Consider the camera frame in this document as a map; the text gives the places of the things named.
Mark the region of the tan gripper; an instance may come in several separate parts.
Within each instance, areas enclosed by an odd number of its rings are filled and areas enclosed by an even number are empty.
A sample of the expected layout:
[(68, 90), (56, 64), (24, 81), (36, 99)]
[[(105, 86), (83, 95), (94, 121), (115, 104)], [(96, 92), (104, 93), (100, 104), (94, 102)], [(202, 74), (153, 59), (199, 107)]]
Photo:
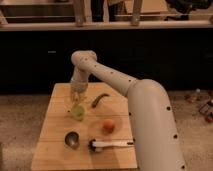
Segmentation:
[(74, 104), (79, 104), (85, 100), (85, 89), (71, 89), (71, 101)]

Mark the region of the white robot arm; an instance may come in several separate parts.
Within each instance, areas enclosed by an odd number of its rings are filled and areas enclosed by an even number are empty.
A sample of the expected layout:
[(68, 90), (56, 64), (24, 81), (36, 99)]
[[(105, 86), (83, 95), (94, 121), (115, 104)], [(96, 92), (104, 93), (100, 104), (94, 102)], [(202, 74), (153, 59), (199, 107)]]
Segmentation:
[(171, 103), (161, 84), (102, 65), (90, 50), (75, 51), (71, 61), (73, 92), (85, 92), (92, 74), (127, 98), (140, 171), (187, 171)]

